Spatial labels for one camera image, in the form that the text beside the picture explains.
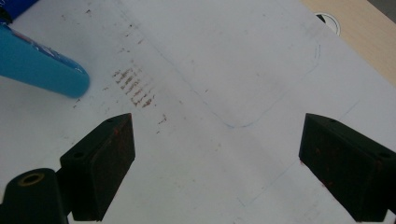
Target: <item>white surface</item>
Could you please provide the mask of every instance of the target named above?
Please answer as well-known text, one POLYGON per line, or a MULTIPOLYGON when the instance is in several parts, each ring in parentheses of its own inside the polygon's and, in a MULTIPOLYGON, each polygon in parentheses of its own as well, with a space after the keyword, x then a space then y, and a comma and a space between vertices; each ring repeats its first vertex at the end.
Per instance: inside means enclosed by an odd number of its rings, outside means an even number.
POLYGON ((92 84, 73 100, 0 77, 1 193, 132 112, 103 223, 354 223, 299 162, 304 114, 396 148, 396 90, 299 1, 41 0, 12 27, 92 84))

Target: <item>handwritten mark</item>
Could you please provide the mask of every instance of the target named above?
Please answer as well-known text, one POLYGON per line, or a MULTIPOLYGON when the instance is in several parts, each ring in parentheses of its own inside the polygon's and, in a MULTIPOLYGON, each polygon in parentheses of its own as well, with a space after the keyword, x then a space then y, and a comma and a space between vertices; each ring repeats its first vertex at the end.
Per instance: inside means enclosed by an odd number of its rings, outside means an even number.
POLYGON ((134 64, 134 60, 131 60, 131 63, 133 67, 124 71, 119 69, 112 77, 119 84, 120 89, 124 91, 124 94, 130 97, 134 106, 148 107, 154 102, 155 98, 155 93, 151 93, 154 89, 153 78, 134 64))
POLYGON ((260 198, 260 196, 262 196, 262 195, 264 194, 265 191, 267 191, 269 188, 271 188, 271 187, 275 184, 275 182, 276 182, 280 177, 282 177, 285 173, 287 173, 288 170, 289 170, 297 161, 298 161, 298 160, 295 160, 290 166, 288 166, 288 167, 286 168, 286 170, 284 170, 282 173, 280 173, 280 175, 278 175, 278 176, 275 178, 275 180, 273 180, 268 186, 262 187, 262 192, 259 193, 256 197, 254 197, 253 200, 251 200, 251 201, 249 202, 249 204, 253 204, 258 198, 260 198))
POLYGON ((163 119, 160 122, 158 122, 158 124, 162 124, 162 123, 166 122, 166 120, 167 120, 166 115, 163 114, 163 119))
POLYGON ((90 9, 88 9, 85 13, 88 14, 89 17, 92 16, 92 15, 91 15, 91 10, 90 10, 90 9))
POLYGON ((242 203, 242 201, 241 201, 240 198, 236 198, 236 200, 238 200, 238 202, 239 202, 243 207, 246 207, 246 205, 245 205, 244 203, 242 203))
POLYGON ((356 105, 358 105, 361 102, 361 99, 357 100, 355 104, 353 104, 338 120, 342 120, 347 114, 349 114, 350 111, 355 108, 356 105))

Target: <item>screw hole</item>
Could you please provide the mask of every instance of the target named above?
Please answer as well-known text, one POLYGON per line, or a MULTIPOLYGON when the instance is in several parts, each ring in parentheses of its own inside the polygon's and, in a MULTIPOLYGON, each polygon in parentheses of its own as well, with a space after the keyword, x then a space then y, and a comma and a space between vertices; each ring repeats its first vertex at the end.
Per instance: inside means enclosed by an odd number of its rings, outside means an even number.
POLYGON ((38 182, 40 182, 42 179, 44 178, 44 174, 30 174, 30 175, 26 175, 24 176, 19 182, 18 184, 22 187, 28 187, 31 185, 34 185, 38 182))
POLYGON ((388 153, 386 153, 386 152, 381 152, 381 153, 379 153, 378 155, 379 155, 380 157, 382 157, 382 158, 385 158, 385 159, 390 158, 390 155, 389 155, 388 153))
POLYGON ((82 156, 84 156, 84 153, 82 153, 82 152, 76 152, 76 153, 73 155, 73 157, 76 158, 76 159, 79 159, 79 158, 81 158, 82 156))

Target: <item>circular hole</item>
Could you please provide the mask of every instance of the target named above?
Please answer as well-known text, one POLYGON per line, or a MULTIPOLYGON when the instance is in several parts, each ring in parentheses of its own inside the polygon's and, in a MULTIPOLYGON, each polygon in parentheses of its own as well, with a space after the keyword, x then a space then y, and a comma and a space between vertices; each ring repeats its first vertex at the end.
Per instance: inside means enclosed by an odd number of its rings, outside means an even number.
POLYGON ((84 156, 84 153, 82 153, 82 152, 76 152, 76 153, 73 155, 73 157, 76 158, 76 159, 81 158, 82 156, 84 156))
POLYGON ((389 155, 388 153, 386 153, 386 152, 381 152, 381 153, 379 153, 378 155, 379 155, 380 157, 382 157, 382 158, 385 158, 385 159, 390 158, 390 155, 389 155))
POLYGON ((22 187, 27 187, 27 186, 31 186, 33 184, 36 184, 38 182, 40 182, 42 179, 44 178, 44 174, 30 174, 30 175, 26 175, 24 176, 19 182, 18 184, 22 187))
POLYGON ((323 21, 324 23, 326 23, 326 21, 324 20, 324 18, 323 18, 322 15, 318 14, 317 17, 318 17, 321 21, 323 21))

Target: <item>blue plastic handle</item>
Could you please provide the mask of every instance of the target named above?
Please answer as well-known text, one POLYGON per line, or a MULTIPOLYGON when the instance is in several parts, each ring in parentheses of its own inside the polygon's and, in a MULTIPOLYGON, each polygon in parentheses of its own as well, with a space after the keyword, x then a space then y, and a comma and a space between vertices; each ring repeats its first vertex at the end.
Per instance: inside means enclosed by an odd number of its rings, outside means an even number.
POLYGON ((6 25, 0 25, 0 76, 73 98, 90 86, 90 77, 78 63, 6 25))
POLYGON ((0 22, 12 23, 38 0, 0 0, 0 22))

